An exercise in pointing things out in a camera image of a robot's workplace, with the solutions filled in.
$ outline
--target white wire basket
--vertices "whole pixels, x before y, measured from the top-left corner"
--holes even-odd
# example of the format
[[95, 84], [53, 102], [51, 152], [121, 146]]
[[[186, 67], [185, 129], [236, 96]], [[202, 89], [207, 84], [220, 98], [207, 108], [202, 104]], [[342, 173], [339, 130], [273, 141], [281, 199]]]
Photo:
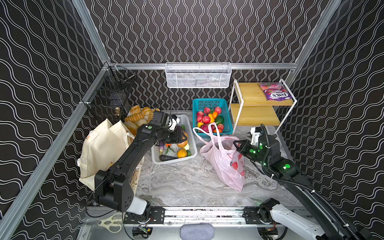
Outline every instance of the white wire basket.
[[[196, 155], [197, 155], [197, 148], [196, 148], [196, 143], [195, 143], [195, 139], [194, 139], [194, 134], [192, 132], [192, 128], [191, 128], [191, 125], [189, 123], [188, 116], [185, 115], [185, 114], [177, 114], [176, 116], [180, 119], [180, 122], [179, 122], [178, 125], [179, 126], [184, 125], [185, 132], [188, 134], [188, 144], [189, 144], [189, 150], [191, 152], [191, 156], [189, 156], [189, 157], [182, 157], [182, 158], [178, 158], [178, 159], [173, 159], [173, 160], [168, 160], [168, 161], [162, 162], [159, 159], [159, 156], [160, 156], [159, 147], [158, 146], [152, 146], [151, 153], [152, 153], [152, 162], [154, 164], [169, 164], [169, 163], [180, 162], [180, 161], [183, 161], [183, 160], [187, 160], [187, 159], [196, 157]], [[180, 148], [177, 146], [176, 143], [172, 144], [171, 148], [175, 152], [172, 152], [171, 150], [169, 150], [168, 153], [167, 153], [167, 156], [177, 157], [177, 152], [180, 150]]]
[[166, 63], [169, 88], [227, 88], [231, 79], [230, 63]]

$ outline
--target wooden shelf board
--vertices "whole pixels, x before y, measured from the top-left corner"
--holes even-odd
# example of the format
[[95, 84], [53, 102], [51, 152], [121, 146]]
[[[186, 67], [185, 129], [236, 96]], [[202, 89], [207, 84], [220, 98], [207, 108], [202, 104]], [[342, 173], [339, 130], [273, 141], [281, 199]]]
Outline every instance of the wooden shelf board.
[[[236, 121], [237, 114], [239, 113], [240, 104], [232, 103], [231, 111], [233, 121]], [[279, 118], [277, 117], [273, 107], [271, 106], [253, 106], [244, 107], [241, 111], [238, 126], [258, 126], [264, 124], [266, 126], [280, 125]]]
[[259, 83], [238, 83], [244, 99], [244, 106], [292, 106], [292, 99], [284, 101], [267, 100]]

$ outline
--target teal plastic basket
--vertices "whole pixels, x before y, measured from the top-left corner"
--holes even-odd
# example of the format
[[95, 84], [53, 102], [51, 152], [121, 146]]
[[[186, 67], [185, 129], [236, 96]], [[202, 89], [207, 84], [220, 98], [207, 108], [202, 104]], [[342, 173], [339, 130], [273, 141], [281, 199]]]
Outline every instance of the teal plastic basket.
[[[228, 111], [228, 104], [227, 101], [223, 98], [197, 98], [192, 101], [192, 112], [193, 112], [193, 127], [197, 127], [197, 121], [196, 121], [196, 114], [198, 111], [204, 111], [204, 108], [210, 108], [215, 109], [215, 107], [221, 108], [221, 114], [224, 118], [224, 130], [220, 133], [220, 135], [223, 134], [232, 134], [233, 127], [232, 127], [232, 121], [231, 116], [229, 115]], [[197, 133], [202, 138], [210, 138], [205, 133]]]

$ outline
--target beige cloth bag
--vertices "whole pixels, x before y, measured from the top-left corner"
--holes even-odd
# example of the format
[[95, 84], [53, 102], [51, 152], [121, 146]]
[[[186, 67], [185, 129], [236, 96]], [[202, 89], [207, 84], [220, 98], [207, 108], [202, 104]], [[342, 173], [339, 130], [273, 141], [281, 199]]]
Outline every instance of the beige cloth bag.
[[77, 165], [80, 167], [80, 182], [91, 190], [95, 189], [94, 176], [99, 170], [107, 170], [125, 152], [135, 136], [119, 121], [115, 125], [106, 119], [90, 131], [83, 143]]

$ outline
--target white scissors handle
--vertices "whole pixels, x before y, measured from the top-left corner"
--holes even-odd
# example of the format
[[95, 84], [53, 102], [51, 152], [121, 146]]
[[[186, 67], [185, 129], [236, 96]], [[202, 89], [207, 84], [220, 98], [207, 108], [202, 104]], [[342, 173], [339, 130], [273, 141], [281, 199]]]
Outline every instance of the white scissors handle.
[[[118, 214], [121, 215], [121, 213], [116, 213], [116, 214], [110, 216], [109, 218], [106, 218], [104, 220], [98, 221], [97, 225], [99, 225], [101, 227], [105, 227], [111, 233], [118, 233], [119, 231], [121, 231], [122, 224], [123, 224], [122, 218], [113, 218], [114, 216], [116, 216]], [[120, 227], [120, 228], [119, 228], [119, 230], [114, 232], [114, 231], [111, 230], [111, 227]]]

